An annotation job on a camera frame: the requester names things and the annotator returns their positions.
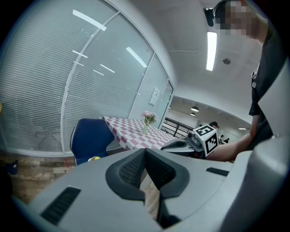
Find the chair seat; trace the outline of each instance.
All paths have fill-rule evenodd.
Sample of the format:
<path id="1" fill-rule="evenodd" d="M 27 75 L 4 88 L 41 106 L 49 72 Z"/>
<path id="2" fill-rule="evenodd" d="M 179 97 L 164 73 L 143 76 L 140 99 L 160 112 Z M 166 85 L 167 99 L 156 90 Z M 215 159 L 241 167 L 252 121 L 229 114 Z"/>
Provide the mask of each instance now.
<path id="1" fill-rule="evenodd" d="M 101 152 L 101 153 L 98 153 L 98 154 L 95 154 L 95 155 L 92 155 L 92 156 L 76 159 L 76 163 L 77 163 L 77 165 L 80 165 L 82 163 L 86 163 L 89 160 L 89 158 L 94 157 L 94 156 L 98 156 L 100 158 L 104 158 L 104 157 L 109 156 L 109 154 L 106 151 L 104 151 L 104 152 Z"/>

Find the wooden floor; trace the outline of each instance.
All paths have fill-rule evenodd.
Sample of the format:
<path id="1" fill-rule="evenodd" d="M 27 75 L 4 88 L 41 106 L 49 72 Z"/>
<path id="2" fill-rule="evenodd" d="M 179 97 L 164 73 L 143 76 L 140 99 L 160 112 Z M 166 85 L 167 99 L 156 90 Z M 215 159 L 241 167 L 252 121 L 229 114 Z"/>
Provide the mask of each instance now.
<path id="1" fill-rule="evenodd" d="M 0 152 L 0 166 L 15 160 L 19 161 L 19 170 L 16 175 L 10 176 L 13 195 L 26 204 L 30 203 L 36 195 L 53 181 L 75 168 L 73 157 L 68 157 L 65 160 L 64 158 L 44 158 Z M 146 171 L 143 173 L 141 180 L 144 180 L 140 189 L 146 195 L 145 206 L 152 218 L 156 219 L 159 207 L 159 191 Z"/>

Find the chair backrest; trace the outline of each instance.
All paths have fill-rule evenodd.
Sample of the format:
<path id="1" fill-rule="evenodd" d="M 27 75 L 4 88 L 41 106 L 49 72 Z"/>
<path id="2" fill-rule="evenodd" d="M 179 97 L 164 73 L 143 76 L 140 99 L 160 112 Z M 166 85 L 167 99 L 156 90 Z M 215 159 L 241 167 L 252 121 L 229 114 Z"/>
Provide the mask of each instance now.
<path id="1" fill-rule="evenodd" d="M 78 158 L 97 155 L 106 151 L 114 140 L 107 123 L 102 119 L 80 119 L 73 129 L 70 148 Z"/>

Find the shirt sleeve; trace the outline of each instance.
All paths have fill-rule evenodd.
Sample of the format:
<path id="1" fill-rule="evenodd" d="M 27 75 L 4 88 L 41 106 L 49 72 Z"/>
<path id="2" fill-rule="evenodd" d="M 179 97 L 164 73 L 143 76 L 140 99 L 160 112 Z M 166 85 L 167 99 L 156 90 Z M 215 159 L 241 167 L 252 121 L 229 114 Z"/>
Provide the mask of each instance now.
<path id="1" fill-rule="evenodd" d="M 257 95 L 256 88 L 252 87 L 252 105 L 251 105 L 249 115 L 254 116 L 254 115 L 260 114 L 261 109 L 258 105 L 258 101 L 259 101 L 259 97 Z"/>

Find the person's arm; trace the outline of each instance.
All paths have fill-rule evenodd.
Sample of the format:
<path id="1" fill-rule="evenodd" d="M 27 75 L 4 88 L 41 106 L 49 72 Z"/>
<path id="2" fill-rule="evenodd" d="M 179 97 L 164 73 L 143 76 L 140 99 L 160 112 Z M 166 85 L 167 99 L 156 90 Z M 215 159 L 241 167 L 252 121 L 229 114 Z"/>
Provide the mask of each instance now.
<path id="1" fill-rule="evenodd" d="M 238 141 L 219 145 L 208 157 L 207 160 L 215 161 L 233 161 L 236 159 L 236 156 L 247 149 L 250 142 L 253 140 L 256 135 L 257 123 L 259 116 L 253 116 L 252 125 L 250 132 L 240 138 Z"/>

